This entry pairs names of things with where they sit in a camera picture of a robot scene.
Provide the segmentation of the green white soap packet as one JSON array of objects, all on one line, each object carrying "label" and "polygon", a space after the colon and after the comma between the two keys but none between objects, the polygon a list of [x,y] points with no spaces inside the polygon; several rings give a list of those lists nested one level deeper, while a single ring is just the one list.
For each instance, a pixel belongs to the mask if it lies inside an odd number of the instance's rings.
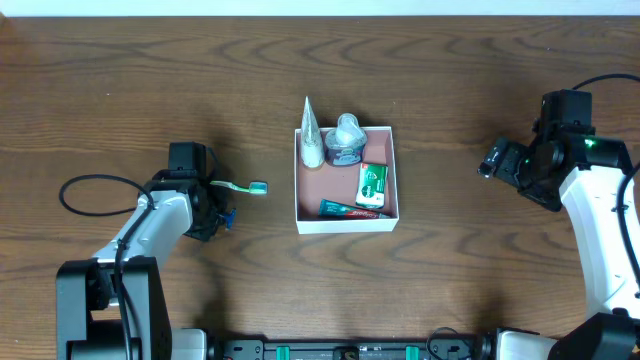
[{"label": "green white soap packet", "polygon": [[385,205],[388,167],[361,163],[355,202],[364,208],[380,209]]}]

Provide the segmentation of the white box with pink interior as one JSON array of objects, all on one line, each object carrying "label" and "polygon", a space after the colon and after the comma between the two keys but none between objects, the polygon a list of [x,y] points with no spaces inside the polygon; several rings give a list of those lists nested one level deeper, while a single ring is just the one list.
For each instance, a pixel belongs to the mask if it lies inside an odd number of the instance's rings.
[{"label": "white box with pink interior", "polygon": [[359,181],[359,166],[333,167],[327,164],[309,169],[300,159],[301,131],[294,132],[294,210],[298,233],[344,234],[391,232],[400,219],[392,128],[369,126],[364,129],[368,142],[363,161],[388,167],[385,203],[381,219],[335,219],[319,216],[323,199],[353,206]]}]

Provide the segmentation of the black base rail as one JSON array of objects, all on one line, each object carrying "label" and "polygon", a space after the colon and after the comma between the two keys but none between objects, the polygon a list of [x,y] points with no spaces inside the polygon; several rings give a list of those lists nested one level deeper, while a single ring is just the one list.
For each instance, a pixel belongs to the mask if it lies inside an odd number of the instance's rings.
[{"label": "black base rail", "polygon": [[422,341],[215,341],[208,360],[489,360],[492,341],[473,335],[436,335]]}]

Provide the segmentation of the blue disposable razor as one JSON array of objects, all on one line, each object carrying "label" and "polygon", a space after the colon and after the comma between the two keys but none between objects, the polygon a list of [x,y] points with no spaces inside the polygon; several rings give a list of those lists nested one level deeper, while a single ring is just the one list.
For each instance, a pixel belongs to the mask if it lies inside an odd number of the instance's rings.
[{"label": "blue disposable razor", "polygon": [[233,208],[230,212],[220,213],[219,217],[221,218],[221,223],[224,225],[225,229],[230,230],[236,217],[236,209]]}]

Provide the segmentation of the green white toothbrush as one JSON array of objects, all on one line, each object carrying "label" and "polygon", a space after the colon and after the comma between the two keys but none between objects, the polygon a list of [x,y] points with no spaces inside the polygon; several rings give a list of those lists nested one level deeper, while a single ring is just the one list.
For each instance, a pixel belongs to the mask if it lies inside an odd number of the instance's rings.
[{"label": "green white toothbrush", "polygon": [[254,181],[254,182],[250,182],[245,187],[234,184],[229,181],[221,181],[221,180],[211,181],[210,184],[212,186],[223,187],[223,188],[230,189],[232,191],[247,193],[251,195],[267,195],[268,194],[268,184],[266,182]]}]

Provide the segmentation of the white Pantene tube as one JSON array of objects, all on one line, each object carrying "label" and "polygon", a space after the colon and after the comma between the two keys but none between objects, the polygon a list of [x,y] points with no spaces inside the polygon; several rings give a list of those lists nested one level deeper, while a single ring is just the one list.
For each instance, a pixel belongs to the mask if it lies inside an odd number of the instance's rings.
[{"label": "white Pantene tube", "polygon": [[324,163],[324,142],[309,97],[305,98],[301,120],[300,158],[310,169]]}]

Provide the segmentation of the red green toothpaste tube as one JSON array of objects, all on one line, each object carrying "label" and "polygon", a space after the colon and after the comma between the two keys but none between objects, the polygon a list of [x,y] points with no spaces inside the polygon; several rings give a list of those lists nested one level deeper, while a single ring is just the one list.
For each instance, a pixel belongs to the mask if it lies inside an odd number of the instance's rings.
[{"label": "red green toothpaste tube", "polygon": [[320,203],[318,215],[339,219],[386,219],[388,215],[364,208],[358,208],[334,201],[323,199]]}]

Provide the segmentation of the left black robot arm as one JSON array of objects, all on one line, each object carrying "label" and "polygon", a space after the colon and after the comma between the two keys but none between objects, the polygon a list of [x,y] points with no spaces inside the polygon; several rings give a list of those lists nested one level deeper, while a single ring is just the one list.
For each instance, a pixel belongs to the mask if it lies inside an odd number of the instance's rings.
[{"label": "left black robot arm", "polygon": [[161,170],[118,234],[87,260],[56,274],[59,359],[220,359],[206,331],[172,327],[160,269],[178,240],[210,239],[220,222],[208,177]]}]

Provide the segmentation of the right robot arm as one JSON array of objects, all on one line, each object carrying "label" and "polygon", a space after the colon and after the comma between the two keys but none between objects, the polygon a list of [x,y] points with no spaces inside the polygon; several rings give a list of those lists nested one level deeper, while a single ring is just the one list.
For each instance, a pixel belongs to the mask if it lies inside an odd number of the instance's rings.
[{"label": "right robot arm", "polygon": [[639,346],[639,218],[620,140],[560,135],[525,146],[500,138],[478,168],[552,212],[566,210],[582,267],[586,320],[564,337],[498,333],[497,359],[634,359]]}]

